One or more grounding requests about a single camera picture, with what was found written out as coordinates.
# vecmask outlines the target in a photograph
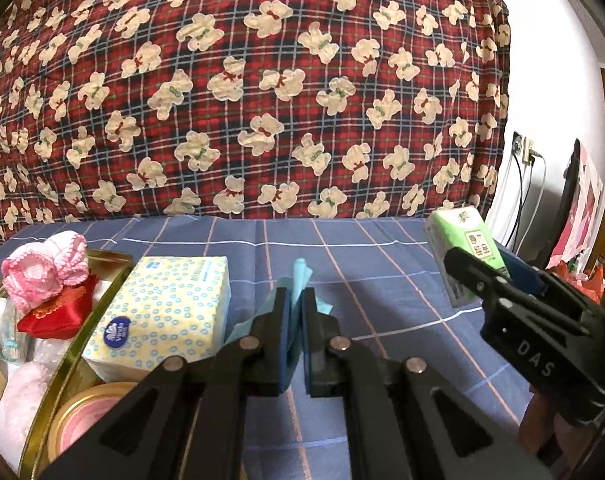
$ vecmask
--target round tin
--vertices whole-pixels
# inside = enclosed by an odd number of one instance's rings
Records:
[[[137,383],[109,383],[84,390],[60,408],[47,440],[47,455],[53,462],[91,426],[111,410]]]

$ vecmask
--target gold embroidery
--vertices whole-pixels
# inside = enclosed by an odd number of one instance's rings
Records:
[[[70,301],[76,301],[79,298],[82,298],[86,292],[87,289],[84,286],[76,286],[73,288],[65,287],[58,296],[45,301],[41,306],[35,308],[33,310],[34,317],[36,319],[47,317]]]

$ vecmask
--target red satin pouch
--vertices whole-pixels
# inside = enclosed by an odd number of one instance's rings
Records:
[[[98,277],[91,274],[76,286],[65,286],[62,292],[33,309],[16,327],[38,339],[71,339],[89,317]]]

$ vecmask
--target green and white package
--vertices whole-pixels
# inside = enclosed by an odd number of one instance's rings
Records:
[[[476,295],[454,280],[444,269],[444,255],[449,249],[459,247],[504,276],[509,276],[489,228],[475,207],[438,209],[427,219],[425,232],[440,269],[451,306],[457,307],[471,303],[475,300]]]

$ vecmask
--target blue oval logo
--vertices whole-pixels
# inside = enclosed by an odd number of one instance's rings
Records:
[[[129,339],[129,325],[132,320],[126,316],[114,317],[106,326],[103,340],[109,348],[122,348]]]

